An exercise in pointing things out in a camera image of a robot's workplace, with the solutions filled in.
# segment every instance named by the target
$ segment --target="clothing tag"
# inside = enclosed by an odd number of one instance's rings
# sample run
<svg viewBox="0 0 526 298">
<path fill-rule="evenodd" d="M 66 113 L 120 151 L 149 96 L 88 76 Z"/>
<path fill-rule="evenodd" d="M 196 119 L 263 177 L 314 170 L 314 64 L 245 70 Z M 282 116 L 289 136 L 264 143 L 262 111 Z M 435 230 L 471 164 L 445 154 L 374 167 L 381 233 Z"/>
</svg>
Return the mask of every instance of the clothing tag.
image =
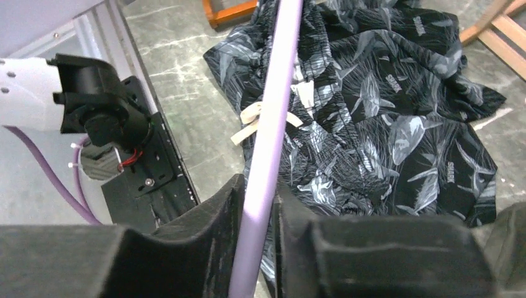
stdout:
<svg viewBox="0 0 526 298">
<path fill-rule="evenodd" d="M 234 144 L 241 144 L 244 139 L 250 137 L 257 131 L 257 126 L 259 124 L 258 118 L 261 113 L 262 105 L 263 102 L 257 101 L 241 111 L 241 114 L 239 115 L 241 123 L 248 125 L 230 138 Z M 303 122 L 291 112 L 287 112 L 287 122 L 295 127 L 299 127 L 303 124 Z"/>
<path fill-rule="evenodd" d="M 314 81 L 297 84 L 296 91 L 300 97 L 301 103 L 312 117 L 312 109 L 314 107 Z"/>
<path fill-rule="evenodd" d="M 294 67 L 293 67 L 293 73 L 292 73 L 292 84 L 296 85 L 300 82 L 303 82 L 305 79 L 303 77 L 303 73 L 301 72 L 301 66 L 300 66 L 300 59 L 298 58 L 298 54 L 296 53 L 296 57 L 294 58 Z"/>
</svg>

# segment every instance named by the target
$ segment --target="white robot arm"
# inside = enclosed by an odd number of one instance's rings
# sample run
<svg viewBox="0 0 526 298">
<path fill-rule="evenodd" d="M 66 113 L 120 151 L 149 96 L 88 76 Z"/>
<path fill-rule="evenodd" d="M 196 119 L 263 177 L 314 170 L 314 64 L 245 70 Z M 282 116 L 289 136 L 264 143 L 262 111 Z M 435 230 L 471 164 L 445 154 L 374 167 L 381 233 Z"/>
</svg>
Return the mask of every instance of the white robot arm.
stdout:
<svg viewBox="0 0 526 298">
<path fill-rule="evenodd" d="M 0 58 L 0 126 L 60 131 L 64 105 L 58 68 L 44 58 Z"/>
<path fill-rule="evenodd" d="M 0 58 L 0 126 L 87 133 L 95 146 L 132 150 L 152 129 L 135 96 L 101 60 Z"/>
</svg>

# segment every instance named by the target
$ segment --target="cloth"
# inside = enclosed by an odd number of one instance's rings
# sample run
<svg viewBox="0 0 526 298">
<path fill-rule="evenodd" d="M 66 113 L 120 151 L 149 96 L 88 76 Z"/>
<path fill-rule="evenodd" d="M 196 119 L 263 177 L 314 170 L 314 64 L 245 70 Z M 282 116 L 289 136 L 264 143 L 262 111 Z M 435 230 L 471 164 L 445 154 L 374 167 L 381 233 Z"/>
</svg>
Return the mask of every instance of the cloth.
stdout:
<svg viewBox="0 0 526 298">
<path fill-rule="evenodd" d="M 262 99 L 277 4 L 260 0 L 248 24 L 204 54 L 238 114 Z M 297 57 L 289 111 L 303 125 L 286 127 L 279 174 L 311 210 L 494 221 L 497 167 L 467 123 L 505 98 L 461 74 L 454 15 L 410 0 L 305 0 Z M 307 110 L 298 89 L 311 81 Z M 246 178 L 256 137 L 243 143 Z M 272 260 L 269 234 L 269 279 Z"/>
</svg>

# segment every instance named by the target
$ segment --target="black bracket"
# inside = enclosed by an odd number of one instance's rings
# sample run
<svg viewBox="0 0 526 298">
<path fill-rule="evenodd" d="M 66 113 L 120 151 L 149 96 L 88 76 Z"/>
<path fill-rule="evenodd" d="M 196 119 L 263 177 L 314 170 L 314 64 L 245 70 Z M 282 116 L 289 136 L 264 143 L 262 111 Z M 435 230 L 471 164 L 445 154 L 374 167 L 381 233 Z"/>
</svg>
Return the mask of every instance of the black bracket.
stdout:
<svg viewBox="0 0 526 298">
<path fill-rule="evenodd" d="M 130 93 L 130 104 L 150 117 L 152 132 L 137 162 L 124 167 L 102 191 L 114 223 L 152 232 L 191 209 L 198 198 L 161 113 L 149 113 L 140 81 L 132 76 L 123 84 Z M 122 161 L 132 155 L 118 152 Z"/>
</svg>

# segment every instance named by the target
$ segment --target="white tag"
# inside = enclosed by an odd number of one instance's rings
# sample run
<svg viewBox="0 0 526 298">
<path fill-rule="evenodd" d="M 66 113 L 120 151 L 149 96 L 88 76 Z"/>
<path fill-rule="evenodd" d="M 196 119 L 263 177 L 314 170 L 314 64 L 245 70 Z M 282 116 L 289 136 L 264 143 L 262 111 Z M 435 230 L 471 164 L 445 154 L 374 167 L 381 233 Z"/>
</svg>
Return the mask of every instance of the white tag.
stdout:
<svg viewBox="0 0 526 298">
<path fill-rule="evenodd" d="M 314 81 L 297 84 L 296 91 L 300 97 L 301 103 L 312 117 L 312 109 L 314 107 Z"/>
</svg>

